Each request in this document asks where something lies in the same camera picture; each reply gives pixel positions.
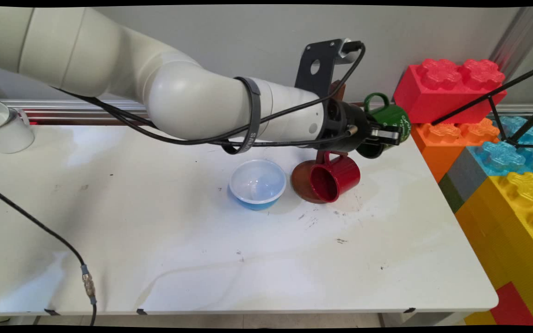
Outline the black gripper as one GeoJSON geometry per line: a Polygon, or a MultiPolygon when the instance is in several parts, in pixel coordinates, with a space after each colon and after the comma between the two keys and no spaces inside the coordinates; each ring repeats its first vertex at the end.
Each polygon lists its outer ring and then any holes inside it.
{"type": "Polygon", "coordinates": [[[321,150],[351,152],[362,145],[367,138],[381,145],[400,145],[403,129],[398,126],[374,127],[374,118],[360,107],[338,100],[328,101],[321,138],[337,137],[350,126],[357,127],[357,133],[335,142],[321,144],[321,150]]]}

